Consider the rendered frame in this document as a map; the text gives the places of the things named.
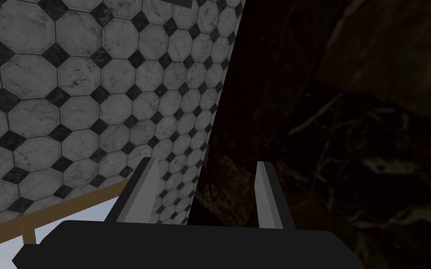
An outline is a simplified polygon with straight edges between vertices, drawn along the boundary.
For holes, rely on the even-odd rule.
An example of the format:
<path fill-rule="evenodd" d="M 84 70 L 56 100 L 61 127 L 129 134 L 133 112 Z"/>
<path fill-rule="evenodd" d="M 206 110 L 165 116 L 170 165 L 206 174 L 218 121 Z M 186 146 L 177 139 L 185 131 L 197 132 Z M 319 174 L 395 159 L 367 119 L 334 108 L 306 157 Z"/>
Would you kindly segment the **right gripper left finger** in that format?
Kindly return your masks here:
<path fill-rule="evenodd" d="M 104 221 L 149 223 L 158 187 L 157 158 L 142 158 Z"/>

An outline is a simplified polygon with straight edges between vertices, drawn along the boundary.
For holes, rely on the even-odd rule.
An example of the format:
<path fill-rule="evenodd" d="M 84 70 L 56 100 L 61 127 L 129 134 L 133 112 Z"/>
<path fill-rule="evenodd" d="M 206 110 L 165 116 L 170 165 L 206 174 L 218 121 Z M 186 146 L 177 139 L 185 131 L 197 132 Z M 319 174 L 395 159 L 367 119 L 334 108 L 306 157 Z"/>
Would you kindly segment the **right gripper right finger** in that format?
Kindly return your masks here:
<path fill-rule="evenodd" d="M 257 162 L 254 190 L 260 228 L 296 229 L 286 196 L 271 162 Z"/>

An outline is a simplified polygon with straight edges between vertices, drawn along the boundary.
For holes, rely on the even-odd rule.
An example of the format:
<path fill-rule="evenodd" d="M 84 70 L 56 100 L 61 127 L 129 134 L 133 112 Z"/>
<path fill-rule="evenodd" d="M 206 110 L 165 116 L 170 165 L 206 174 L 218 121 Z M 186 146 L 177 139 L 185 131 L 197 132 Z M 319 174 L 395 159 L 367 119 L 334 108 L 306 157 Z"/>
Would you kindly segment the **dark marble cabinet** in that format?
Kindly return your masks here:
<path fill-rule="evenodd" d="M 257 227 L 258 161 L 298 229 L 431 269 L 431 0 L 241 0 L 190 225 Z"/>

